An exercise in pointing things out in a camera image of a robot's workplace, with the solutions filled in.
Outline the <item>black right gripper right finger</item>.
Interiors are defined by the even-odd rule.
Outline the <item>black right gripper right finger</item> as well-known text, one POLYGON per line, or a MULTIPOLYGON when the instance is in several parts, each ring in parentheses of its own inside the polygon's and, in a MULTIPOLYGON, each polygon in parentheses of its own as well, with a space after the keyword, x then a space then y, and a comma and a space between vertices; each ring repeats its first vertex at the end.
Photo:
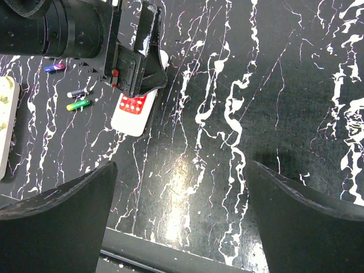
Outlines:
POLYGON ((245 176, 270 272, 363 272, 363 207, 249 161, 245 176))

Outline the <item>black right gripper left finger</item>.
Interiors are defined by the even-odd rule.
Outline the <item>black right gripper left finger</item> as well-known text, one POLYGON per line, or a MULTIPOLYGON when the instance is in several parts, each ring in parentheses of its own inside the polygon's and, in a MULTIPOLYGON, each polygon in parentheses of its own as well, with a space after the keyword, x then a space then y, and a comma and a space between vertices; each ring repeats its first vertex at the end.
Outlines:
POLYGON ((1 272, 95 272, 117 165, 1 207, 1 272))

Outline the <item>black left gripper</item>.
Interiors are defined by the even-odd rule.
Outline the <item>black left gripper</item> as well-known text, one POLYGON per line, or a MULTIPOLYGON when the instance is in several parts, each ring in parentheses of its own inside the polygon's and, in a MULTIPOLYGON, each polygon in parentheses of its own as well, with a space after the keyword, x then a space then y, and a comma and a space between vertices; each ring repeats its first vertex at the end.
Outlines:
POLYGON ((129 97, 164 88, 168 54, 159 48, 162 8, 142 2, 133 52, 118 41, 123 3, 1 1, 1 54, 80 59, 129 97))

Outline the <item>white remote control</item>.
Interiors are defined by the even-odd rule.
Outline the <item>white remote control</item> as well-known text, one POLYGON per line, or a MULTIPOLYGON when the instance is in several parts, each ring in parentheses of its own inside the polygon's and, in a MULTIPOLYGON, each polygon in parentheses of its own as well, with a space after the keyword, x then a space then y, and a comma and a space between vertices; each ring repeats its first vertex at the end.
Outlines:
POLYGON ((111 118, 111 128, 133 137, 141 136, 146 127, 158 89, 162 87, 160 85, 143 96, 133 98, 121 93, 111 118))

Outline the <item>black AAA battery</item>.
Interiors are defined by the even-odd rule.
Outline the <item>black AAA battery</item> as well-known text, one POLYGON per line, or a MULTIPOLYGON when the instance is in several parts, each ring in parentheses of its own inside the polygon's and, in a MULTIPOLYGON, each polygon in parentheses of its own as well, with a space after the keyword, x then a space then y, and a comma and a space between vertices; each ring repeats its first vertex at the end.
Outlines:
POLYGON ((90 90, 88 88, 82 88, 67 93, 68 98, 77 98, 79 96, 88 95, 90 90))

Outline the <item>green yellow AAA battery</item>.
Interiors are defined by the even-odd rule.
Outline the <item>green yellow AAA battery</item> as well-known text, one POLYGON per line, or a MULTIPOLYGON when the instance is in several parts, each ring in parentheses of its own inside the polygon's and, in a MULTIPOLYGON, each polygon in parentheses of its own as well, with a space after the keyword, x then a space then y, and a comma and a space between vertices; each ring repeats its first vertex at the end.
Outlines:
POLYGON ((83 99, 83 100, 78 100, 72 104, 67 105, 66 109, 68 111, 75 111, 75 110, 78 110, 78 109, 88 106, 88 105, 90 105, 90 101, 88 99, 83 99))

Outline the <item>blue purple AAA battery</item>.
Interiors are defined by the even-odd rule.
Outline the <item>blue purple AAA battery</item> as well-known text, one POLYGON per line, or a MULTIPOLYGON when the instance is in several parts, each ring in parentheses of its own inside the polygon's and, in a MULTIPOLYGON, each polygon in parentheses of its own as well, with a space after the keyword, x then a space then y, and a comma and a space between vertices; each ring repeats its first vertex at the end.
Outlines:
POLYGON ((66 65, 63 63, 58 63, 58 64, 53 64, 53 65, 49 65, 43 68, 43 71, 47 72, 47 73, 53 73, 53 72, 58 72, 58 71, 63 71, 66 69, 66 65))

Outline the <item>floral rectangular tray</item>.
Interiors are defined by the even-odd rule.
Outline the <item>floral rectangular tray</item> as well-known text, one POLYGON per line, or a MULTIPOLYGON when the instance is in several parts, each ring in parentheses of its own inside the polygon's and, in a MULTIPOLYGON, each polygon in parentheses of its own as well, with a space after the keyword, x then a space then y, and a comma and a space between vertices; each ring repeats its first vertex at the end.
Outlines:
POLYGON ((4 178, 13 135, 20 86, 10 76, 1 76, 1 179, 4 178))

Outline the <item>aluminium table edge rail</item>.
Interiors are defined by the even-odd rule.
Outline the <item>aluminium table edge rail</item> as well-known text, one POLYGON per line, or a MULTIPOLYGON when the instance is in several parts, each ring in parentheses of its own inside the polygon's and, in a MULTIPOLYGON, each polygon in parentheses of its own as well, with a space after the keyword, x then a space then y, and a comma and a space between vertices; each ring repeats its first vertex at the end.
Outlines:
POLYGON ((244 272, 111 228, 105 230, 101 253, 152 272, 244 272))

